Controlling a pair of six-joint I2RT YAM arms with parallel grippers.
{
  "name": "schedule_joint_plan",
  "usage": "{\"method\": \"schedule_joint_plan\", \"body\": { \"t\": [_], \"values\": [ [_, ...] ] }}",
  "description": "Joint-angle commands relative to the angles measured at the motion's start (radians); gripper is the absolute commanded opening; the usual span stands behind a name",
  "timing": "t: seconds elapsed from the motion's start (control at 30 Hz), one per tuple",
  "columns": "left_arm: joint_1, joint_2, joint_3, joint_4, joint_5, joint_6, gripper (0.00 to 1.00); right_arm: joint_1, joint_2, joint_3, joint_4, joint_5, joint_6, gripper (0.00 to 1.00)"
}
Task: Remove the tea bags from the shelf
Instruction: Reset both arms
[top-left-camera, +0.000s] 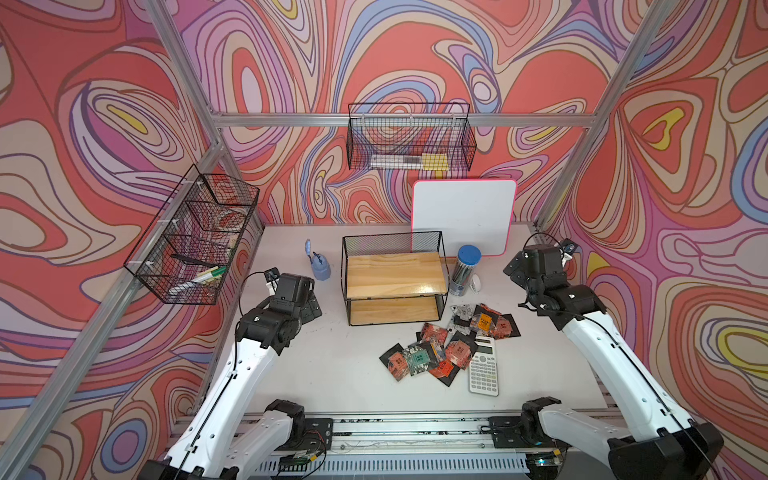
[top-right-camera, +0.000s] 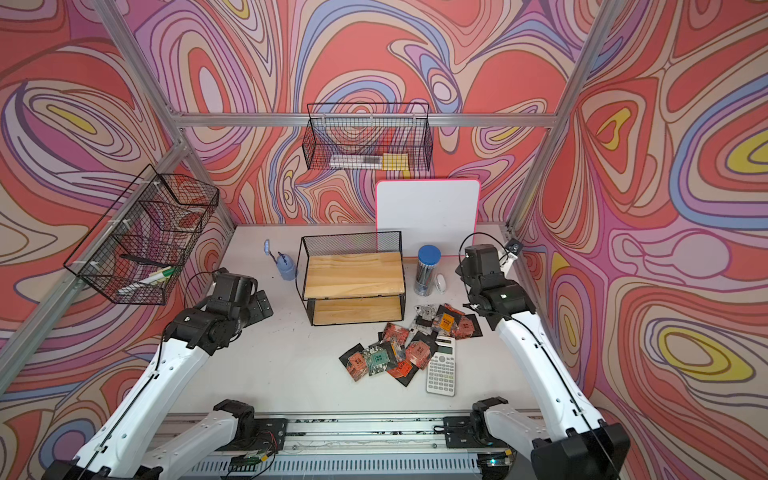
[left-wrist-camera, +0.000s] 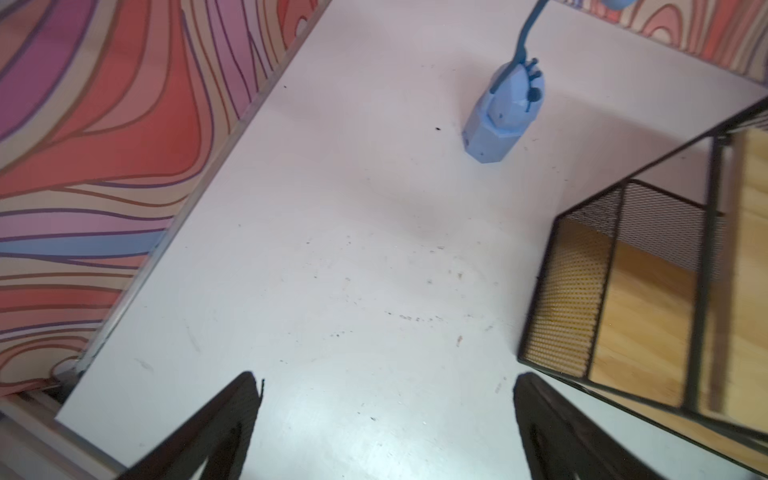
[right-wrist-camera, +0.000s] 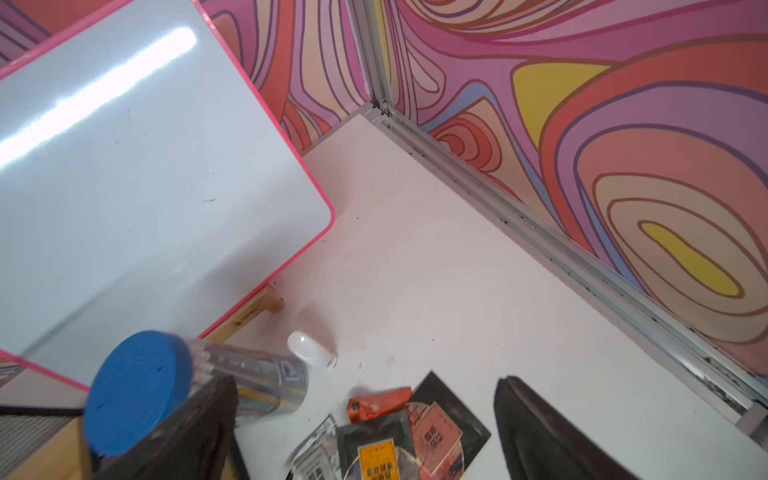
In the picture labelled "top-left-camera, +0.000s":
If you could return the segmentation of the dark orange label tea bag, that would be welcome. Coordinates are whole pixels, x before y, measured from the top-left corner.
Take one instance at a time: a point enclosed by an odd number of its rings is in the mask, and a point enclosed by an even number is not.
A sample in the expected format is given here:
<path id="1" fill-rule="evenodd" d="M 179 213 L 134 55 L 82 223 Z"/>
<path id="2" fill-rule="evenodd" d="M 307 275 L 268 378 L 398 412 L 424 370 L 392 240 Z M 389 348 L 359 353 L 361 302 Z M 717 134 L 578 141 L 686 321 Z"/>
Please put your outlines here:
<path id="1" fill-rule="evenodd" d="M 498 311 L 487 307 L 485 304 L 477 304 L 470 319 L 470 329 L 478 335 L 490 336 L 499 317 Z"/>

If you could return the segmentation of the white patterned tea bag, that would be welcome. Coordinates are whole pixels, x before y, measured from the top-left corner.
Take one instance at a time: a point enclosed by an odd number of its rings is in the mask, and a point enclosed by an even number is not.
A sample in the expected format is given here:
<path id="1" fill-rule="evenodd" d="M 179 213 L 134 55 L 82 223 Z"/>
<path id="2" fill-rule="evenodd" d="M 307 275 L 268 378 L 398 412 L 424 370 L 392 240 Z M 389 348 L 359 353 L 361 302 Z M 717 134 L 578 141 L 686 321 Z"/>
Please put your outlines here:
<path id="1" fill-rule="evenodd" d="M 475 305 L 457 304 L 451 306 L 451 323 L 456 327 L 469 328 L 475 312 Z"/>

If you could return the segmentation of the red tea bag black edge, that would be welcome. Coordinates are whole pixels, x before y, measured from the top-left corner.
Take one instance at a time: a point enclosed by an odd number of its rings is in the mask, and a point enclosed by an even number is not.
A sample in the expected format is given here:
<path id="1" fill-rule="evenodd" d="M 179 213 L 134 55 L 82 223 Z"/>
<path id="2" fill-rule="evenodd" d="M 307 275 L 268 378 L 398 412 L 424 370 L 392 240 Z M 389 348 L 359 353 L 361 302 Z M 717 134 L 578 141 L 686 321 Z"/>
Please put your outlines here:
<path id="1" fill-rule="evenodd" d="M 396 343 L 386 350 L 379 357 L 379 360 L 396 381 L 401 381 L 410 374 L 410 367 L 404 354 L 404 348 L 400 343 Z"/>

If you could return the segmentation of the red tea bag shelf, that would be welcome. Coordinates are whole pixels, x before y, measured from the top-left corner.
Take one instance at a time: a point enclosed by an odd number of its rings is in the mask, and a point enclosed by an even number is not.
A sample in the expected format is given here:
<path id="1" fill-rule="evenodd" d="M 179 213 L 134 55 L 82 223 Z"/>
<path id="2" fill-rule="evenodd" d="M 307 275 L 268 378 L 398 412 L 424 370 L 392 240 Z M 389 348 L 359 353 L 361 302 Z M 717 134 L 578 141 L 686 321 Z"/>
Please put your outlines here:
<path id="1" fill-rule="evenodd" d="M 421 330 L 417 333 L 417 339 L 420 342 L 431 342 L 436 345 L 444 346 L 449 335 L 449 330 L 440 327 L 434 323 L 424 323 Z"/>
<path id="2" fill-rule="evenodd" d="M 478 344 L 473 338 L 460 332 L 455 332 L 448 341 L 444 352 L 448 361 L 458 368 L 465 370 L 477 350 Z"/>

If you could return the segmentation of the green tea bag shelf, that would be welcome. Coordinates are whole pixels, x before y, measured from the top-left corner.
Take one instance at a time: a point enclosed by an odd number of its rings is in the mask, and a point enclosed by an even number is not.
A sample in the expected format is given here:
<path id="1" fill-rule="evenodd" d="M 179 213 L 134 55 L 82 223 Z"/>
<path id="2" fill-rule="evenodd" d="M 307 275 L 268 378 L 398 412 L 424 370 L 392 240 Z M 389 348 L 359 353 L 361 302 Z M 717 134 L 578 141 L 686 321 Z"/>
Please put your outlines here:
<path id="1" fill-rule="evenodd" d="M 406 347 L 403 354 L 411 376 L 428 372 L 439 365 L 435 350 L 428 341 L 422 341 Z"/>

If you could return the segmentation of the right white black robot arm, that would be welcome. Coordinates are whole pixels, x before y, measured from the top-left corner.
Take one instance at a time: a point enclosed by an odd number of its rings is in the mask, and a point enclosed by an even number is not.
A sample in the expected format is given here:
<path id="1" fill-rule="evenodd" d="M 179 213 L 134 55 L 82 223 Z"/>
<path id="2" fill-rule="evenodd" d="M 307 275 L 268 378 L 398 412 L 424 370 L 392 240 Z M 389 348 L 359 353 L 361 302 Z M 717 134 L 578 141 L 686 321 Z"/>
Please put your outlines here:
<path id="1" fill-rule="evenodd" d="M 554 397 L 524 403 L 520 431 L 530 443 L 562 441 L 607 466 L 618 479 L 702 479 L 724 445 L 720 431 L 695 420 L 651 375 L 618 332 L 606 306 L 565 264 L 575 246 L 525 246 L 505 275 L 523 307 L 548 318 L 570 340 L 616 402 L 623 429 L 567 408 Z"/>

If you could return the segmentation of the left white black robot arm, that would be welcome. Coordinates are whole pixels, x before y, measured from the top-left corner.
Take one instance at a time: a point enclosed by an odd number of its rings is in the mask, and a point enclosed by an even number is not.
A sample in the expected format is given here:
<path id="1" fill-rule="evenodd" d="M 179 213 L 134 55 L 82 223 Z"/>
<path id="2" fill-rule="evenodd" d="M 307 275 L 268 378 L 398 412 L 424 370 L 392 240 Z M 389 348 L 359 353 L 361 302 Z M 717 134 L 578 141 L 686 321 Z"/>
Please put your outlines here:
<path id="1" fill-rule="evenodd" d="M 276 450 L 304 441 L 304 407 L 280 399 L 235 436 L 271 365 L 305 324 L 322 315 L 314 279 L 275 268 L 264 277 L 271 294 L 240 318 L 225 368 L 194 419 L 164 459 L 144 464 L 140 479 L 246 479 Z"/>

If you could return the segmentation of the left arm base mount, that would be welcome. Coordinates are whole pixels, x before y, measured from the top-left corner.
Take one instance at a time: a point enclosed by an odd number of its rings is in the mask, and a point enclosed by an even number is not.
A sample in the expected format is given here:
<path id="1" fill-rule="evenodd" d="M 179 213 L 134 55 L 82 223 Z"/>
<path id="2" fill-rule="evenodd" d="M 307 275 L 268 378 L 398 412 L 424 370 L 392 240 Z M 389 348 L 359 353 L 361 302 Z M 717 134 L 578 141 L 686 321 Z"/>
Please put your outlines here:
<path id="1" fill-rule="evenodd" d="M 330 417 L 309 418 L 293 426 L 288 440 L 280 445 L 277 452 L 309 451 L 320 452 L 332 446 L 334 420 Z"/>

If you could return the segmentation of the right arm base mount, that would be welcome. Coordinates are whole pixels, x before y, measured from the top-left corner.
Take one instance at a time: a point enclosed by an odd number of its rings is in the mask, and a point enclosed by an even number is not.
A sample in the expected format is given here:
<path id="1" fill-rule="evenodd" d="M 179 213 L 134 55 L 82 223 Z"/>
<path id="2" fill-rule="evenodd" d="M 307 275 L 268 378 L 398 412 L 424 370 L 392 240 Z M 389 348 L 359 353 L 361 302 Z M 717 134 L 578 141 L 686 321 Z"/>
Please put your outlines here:
<path id="1" fill-rule="evenodd" d="M 529 400 L 523 404 L 518 415 L 489 417 L 488 425 L 480 430 L 492 436 L 494 447 L 497 449 L 564 447 L 568 450 L 568 443 L 554 439 L 544 432 L 543 423 L 539 419 L 539 413 L 544 407 L 560 404 L 559 399 L 551 396 Z"/>

